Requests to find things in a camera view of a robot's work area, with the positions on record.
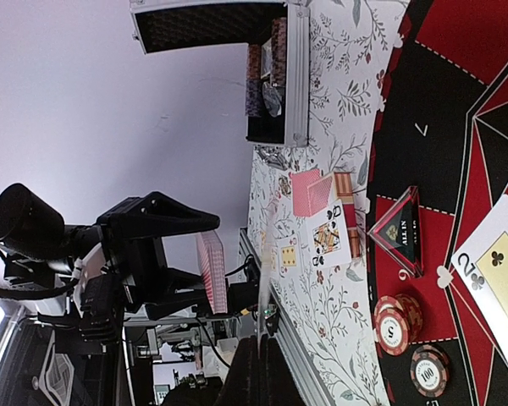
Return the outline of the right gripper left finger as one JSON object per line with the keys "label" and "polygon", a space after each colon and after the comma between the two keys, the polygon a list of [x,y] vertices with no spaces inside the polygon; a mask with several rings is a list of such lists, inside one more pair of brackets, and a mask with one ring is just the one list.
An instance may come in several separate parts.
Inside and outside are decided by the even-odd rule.
{"label": "right gripper left finger", "polygon": [[260,359],[254,336],[243,338],[224,382],[224,405],[253,406],[260,402]]}

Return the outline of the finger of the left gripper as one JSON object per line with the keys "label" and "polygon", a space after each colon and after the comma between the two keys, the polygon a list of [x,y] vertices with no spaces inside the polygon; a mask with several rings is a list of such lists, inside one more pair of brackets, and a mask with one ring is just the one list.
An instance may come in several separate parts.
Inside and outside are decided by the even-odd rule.
{"label": "finger of the left gripper", "polygon": [[148,239],[215,230],[220,218],[154,191],[122,200],[103,213],[96,224],[117,239]]}
{"label": "finger of the left gripper", "polygon": [[195,307],[195,315],[216,315],[208,300],[202,276],[164,267],[154,272],[144,287],[144,305],[149,320],[157,321],[180,310]]}

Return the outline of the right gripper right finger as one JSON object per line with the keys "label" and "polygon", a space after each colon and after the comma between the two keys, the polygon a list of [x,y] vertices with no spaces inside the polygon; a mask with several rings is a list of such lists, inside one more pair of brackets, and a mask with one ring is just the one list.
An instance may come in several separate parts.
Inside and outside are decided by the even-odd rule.
{"label": "right gripper right finger", "polygon": [[305,406],[275,338],[264,338],[264,404]]}

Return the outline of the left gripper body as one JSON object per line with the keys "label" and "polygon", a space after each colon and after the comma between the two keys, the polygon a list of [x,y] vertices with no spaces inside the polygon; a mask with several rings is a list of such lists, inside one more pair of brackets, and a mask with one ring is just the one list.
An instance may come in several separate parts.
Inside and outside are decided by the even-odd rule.
{"label": "left gripper body", "polygon": [[162,237],[117,239],[95,224],[78,234],[78,258],[101,243],[107,264],[90,279],[81,295],[83,316],[110,319],[120,312],[135,313],[144,305],[144,287],[156,271],[168,267]]}

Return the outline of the red playing card deck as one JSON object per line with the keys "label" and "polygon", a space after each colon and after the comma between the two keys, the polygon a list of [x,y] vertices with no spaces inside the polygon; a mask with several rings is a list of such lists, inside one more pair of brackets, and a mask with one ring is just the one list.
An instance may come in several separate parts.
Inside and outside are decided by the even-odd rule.
{"label": "red playing card deck", "polygon": [[207,231],[197,234],[196,249],[199,271],[213,314],[228,312],[224,246],[218,234]]}

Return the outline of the orange chips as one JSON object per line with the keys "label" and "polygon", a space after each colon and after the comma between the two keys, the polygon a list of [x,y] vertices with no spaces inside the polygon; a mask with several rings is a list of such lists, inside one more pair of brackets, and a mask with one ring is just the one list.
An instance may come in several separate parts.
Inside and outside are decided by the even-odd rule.
{"label": "orange chips", "polygon": [[378,342],[384,352],[399,356],[422,331],[423,315],[419,302],[408,294],[382,296],[374,309]]}

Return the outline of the dark chips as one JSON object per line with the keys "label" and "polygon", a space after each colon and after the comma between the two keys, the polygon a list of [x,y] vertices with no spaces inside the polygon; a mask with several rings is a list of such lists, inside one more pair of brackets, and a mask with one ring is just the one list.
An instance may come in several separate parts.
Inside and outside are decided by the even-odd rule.
{"label": "dark chips", "polygon": [[438,398],[450,379],[450,359],[442,349],[423,344],[412,354],[410,376],[420,394],[426,398]]}

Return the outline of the black triangular dealer marker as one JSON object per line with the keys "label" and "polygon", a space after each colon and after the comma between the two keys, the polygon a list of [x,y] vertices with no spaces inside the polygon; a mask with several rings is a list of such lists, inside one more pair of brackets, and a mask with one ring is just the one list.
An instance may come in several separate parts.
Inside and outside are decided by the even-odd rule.
{"label": "black triangular dealer marker", "polygon": [[421,231],[419,191],[416,185],[411,185],[370,227],[367,235],[408,276],[418,278],[423,276]]}

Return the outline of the two of clubs card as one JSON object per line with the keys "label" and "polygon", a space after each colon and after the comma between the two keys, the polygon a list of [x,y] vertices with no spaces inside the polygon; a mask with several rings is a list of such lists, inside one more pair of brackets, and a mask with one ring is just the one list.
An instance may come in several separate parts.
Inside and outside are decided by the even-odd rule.
{"label": "two of clubs card", "polygon": [[471,293],[508,364],[508,195],[503,194],[451,263]]}

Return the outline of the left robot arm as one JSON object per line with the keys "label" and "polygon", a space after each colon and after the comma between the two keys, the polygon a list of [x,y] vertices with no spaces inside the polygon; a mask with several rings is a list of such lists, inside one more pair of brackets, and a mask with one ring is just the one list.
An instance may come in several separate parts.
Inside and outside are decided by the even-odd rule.
{"label": "left robot arm", "polygon": [[112,310],[150,319],[171,315],[206,300],[202,277],[168,266],[162,239],[210,232],[218,216],[188,207],[160,192],[129,197],[91,226],[67,225],[63,217],[23,184],[0,194],[0,244],[7,263],[50,266],[73,261],[102,247],[103,276],[90,280],[82,310],[90,323],[112,319]]}

